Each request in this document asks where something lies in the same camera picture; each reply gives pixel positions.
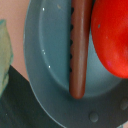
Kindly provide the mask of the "teal grey gripper finger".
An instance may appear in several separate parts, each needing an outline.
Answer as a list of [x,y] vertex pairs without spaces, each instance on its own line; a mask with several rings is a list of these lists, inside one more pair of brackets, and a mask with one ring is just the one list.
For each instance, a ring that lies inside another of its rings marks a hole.
[[12,61],[13,51],[11,41],[6,21],[2,19],[0,20],[0,97],[8,84],[8,71]]

